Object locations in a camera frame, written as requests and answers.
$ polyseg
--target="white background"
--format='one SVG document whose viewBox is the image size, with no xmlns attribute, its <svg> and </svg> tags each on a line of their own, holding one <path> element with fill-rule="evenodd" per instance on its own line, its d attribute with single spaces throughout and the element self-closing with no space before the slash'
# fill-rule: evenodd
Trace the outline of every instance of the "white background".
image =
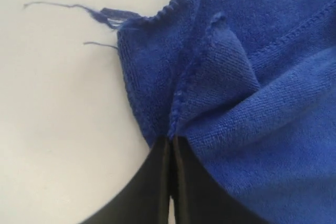
<svg viewBox="0 0 336 224">
<path fill-rule="evenodd" d="M 148 153 L 129 108 L 116 34 L 51 1 L 151 16 L 169 0 L 0 0 L 0 223 L 75 224 Z"/>
</svg>

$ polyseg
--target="black tong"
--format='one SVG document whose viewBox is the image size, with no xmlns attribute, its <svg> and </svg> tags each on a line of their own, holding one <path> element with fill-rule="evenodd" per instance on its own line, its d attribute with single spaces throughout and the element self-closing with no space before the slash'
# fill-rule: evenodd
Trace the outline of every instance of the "black tong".
<svg viewBox="0 0 336 224">
<path fill-rule="evenodd" d="M 170 197 L 176 224 L 268 223 L 212 179 L 186 138 L 160 137 L 125 188 L 82 224 L 167 224 Z"/>
</svg>

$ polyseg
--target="black object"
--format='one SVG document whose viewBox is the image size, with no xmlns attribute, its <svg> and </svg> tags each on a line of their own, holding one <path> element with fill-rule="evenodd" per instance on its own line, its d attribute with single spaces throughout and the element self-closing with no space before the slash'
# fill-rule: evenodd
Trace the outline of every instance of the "black object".
<svg viewBox="0 0 336 224">
<path fill-rule="evenodd" d="M 82 224 L 266 224 L 231 197 L 201 165 L 184 137 L 157 139 L 125 188 Z"/>
</svg>

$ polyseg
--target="microfiber towel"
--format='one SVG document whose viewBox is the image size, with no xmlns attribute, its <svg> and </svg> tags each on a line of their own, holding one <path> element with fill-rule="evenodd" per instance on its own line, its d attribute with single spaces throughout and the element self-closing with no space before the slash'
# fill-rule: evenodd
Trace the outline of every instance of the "microfiber towel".
<svg viewBox="0 0 336 224">
<path fill-rule="evenodd" d="M 87 11 L 118 30 L 150 146 L 186 136 L 215 180 L 271 223 L 336 223 L 336 0 Z"/>
</svg>

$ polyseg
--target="terry cloth texture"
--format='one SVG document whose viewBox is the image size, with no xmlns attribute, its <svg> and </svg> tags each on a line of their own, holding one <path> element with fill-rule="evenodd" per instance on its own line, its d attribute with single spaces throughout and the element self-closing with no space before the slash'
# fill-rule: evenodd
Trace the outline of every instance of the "terry cloth texture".
<svg viewBox="0 0 336 224">
<path fill-rule="evenodd" d="M 336 223 L 336 0 L 171 0 L 118 48 L 150 146 L 186 136 L 271 222 Z"/>
</svg>

